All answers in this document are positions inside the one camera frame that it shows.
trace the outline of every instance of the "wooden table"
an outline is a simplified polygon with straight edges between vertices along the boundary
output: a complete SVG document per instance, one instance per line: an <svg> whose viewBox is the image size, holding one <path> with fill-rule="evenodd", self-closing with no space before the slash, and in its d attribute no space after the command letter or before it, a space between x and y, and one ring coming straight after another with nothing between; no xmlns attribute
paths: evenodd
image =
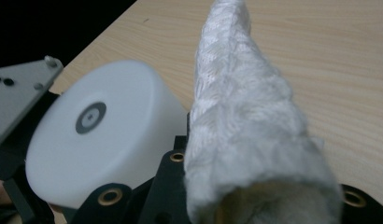
<svg viewBox="0 0 383 224"><path fill-rule="evenodd" d="M383 0L247 0L252 36L294 90L340 183L383 204ZM142 60L189 110L194 52L212 1L138 0L52 87L94 68Z"/></svg>

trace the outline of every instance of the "light wood surface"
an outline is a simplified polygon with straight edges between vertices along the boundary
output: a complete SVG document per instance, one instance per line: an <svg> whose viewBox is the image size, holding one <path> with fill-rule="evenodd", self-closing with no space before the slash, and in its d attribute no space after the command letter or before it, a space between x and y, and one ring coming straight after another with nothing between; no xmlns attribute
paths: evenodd
<svg viewBox="0 0 383 224"><path fill-rule="evenodd" d="M383 0L247 3L253 38L292 85L311 134L325 140L323 153L339 182L383 204ZM138 0L51 90L66 90L104 63L137 59L154 67L190 109L194 52L211 4Z"/></svg>

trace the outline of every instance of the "brass grommet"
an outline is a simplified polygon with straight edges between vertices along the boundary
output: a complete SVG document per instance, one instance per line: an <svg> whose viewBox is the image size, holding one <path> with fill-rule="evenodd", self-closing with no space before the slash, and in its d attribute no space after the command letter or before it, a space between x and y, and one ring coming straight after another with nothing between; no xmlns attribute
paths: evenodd
<svg viewBox="0 0 383 224"><path fill-rule="evenodd" d="M364 200L364 198L356 192L345 190L344 197L345 197L344 202L350 206L358 207L358 208L362 208L366 206L366 200Z"/></svg>
<svg viewBox="0 0 383 224"><path fill-rule="evenodd" d="M107 189L101 193L98 197L98 202L102 206L110 206L112 204L118 203L122 198L121 189Z"/></svg>
<svg viewBox="0 0 383 224"><path fill-rule="evenodd" d="M181 162L184 160L184 155L183 153L180 153L180 152L177 152L177 153L174 153L171 155L170 159L171 161L174 161L174 162Z"/></svg>

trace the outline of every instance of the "gray metal plate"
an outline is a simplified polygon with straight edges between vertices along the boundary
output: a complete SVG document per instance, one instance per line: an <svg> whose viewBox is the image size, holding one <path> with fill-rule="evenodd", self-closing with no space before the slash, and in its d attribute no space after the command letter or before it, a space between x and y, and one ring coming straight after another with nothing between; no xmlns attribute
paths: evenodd
<svg viewBox="0 0 383 224"><path fill-rule="evenodd" d="M58 59L0 68L0 144L60 75Z"/></svg>

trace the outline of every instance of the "white knitted fabric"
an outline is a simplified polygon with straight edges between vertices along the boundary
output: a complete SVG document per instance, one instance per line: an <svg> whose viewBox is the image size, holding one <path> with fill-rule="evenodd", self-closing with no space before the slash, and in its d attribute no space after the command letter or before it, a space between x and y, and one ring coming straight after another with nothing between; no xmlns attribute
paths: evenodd
<svg viewBox="0 0 383 224"><path fill-rule="evenodd" d="M184 167L191 222L338 223L340 188L249 28L243 0L217 0L203 29Z"/></svg>

